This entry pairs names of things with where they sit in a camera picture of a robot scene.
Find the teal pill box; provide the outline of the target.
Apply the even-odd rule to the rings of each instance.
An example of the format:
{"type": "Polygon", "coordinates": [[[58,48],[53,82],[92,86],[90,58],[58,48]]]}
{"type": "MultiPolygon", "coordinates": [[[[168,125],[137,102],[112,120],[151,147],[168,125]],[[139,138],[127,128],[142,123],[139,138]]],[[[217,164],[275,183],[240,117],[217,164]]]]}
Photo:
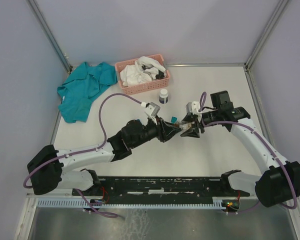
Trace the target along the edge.
{"type": "Polygon", "coordinates": [[[172,117],[171,117],[171,121],[170,121],[170,122],[171,122],[172,124],[174,124],[174,123],[176,123],[176,122],[177,122],[177,120],[178,120],[178,119],[177,119],[177,117],[175,117],[175,116],[172,116],[172,117]]]}

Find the clear vitamin pill bottle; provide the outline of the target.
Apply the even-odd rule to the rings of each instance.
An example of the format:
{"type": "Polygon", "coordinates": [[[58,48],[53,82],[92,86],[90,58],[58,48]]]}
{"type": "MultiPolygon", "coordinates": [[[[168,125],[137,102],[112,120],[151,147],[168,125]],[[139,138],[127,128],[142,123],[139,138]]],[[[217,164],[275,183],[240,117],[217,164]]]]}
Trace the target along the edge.
{"type": "Polygon", "coordinates": [[[182,131],[187,131],[192,127],[192,122],[181,122],[181,121],[176,121],[174,123],[175,127],[179,127],[182,131]]]}

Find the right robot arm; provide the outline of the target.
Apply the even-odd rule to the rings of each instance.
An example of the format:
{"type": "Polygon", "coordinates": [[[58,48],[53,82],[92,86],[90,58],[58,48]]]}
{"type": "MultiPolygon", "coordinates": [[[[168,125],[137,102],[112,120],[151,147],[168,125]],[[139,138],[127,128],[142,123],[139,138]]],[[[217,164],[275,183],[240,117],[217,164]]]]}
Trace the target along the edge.
{"type": "Polygon", "coordinates": [[[250,114],[243,107],[234,107],[228,91],[210,95],[212,107],[205,106],[207,93],[199,101],[186,105],[181,121],[182,137],[199,138],[206,128],[225,127],[246,148],[256,162],[260,176],[241,170],[229,172],[219,183],[221,193],[232,195],[237,190],[256,196],[264,207],[282,205],[294,210],[300,196],[300,163],[290,162],[258,131],[250,114]]]}

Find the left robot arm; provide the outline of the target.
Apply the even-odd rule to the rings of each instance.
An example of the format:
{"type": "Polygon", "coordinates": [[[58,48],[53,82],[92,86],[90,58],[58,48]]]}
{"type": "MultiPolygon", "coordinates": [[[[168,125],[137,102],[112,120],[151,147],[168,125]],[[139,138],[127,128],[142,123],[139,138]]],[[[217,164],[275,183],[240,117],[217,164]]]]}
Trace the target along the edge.
{"type": "Polygon", "coordinates": [[[29,175],[25,181],[31,182],[29,188],[37,196],[56,189],[78,189],[96,195],[101,183],[96,172],[87,169],[87,166],[122,160],[140,145],[153,139],[165,143],[179,132],[180,127],[161,117],[156,121],[149,119],[146,125],[133,119],[105,143],[66,150],[57,150],[52,144],[46,145],[27,164],[29,175]]]}

